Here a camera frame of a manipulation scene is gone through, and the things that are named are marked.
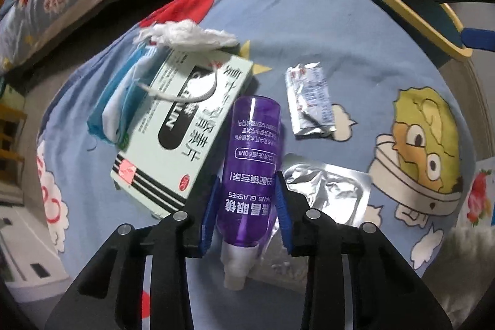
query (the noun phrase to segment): red oval logo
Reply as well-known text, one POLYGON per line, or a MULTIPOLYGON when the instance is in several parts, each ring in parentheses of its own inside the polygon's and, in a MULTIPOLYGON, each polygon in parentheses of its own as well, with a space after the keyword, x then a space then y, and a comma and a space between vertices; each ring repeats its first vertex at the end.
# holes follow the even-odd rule
POLYGON ((181 182, 179 183, 179 190, 185 191, 187 188, 187 185, 189 185, 189 175, 184 175, 181 179, 181 182))

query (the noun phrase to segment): blue handle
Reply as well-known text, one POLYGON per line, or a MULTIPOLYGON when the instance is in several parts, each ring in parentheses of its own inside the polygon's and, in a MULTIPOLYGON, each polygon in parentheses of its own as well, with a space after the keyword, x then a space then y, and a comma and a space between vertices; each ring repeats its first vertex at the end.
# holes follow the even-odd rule
POLYGON ((495 52, 495 32, 480 28, 465 28, 461 31, 461 41, 468 48, 495 52))

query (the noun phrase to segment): pink square sticker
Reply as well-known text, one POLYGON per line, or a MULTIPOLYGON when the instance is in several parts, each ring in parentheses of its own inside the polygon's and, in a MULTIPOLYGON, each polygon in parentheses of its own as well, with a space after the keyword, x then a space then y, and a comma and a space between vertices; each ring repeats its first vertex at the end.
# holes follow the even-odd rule
POLYGON ((136 166, 128 160, 122 160, 119 166, 119 176, 128 184, 131 184, 135 174, 136 166))

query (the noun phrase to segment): red dot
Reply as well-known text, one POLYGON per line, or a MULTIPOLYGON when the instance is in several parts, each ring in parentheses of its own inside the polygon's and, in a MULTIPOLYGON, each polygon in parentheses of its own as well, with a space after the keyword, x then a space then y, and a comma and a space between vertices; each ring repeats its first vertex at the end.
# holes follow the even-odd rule
POLYGON ((149 294, 143 291, 143 299, 141 302, 141 318, 149 318, 149 294))

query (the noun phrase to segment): white bottle cap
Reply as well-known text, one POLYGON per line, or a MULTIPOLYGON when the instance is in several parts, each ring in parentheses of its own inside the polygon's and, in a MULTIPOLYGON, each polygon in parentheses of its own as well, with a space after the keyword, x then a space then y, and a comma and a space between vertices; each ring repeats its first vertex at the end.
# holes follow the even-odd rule
POLYGON ((222 242, 222 253, 220 260, 223 263, 225 277, 223 285, 232 291, 240 291, 244 288, 246 276, 251 267, 256 262, 258 245, 243 248, 242 246, 231 245, 225 241, 222 242))

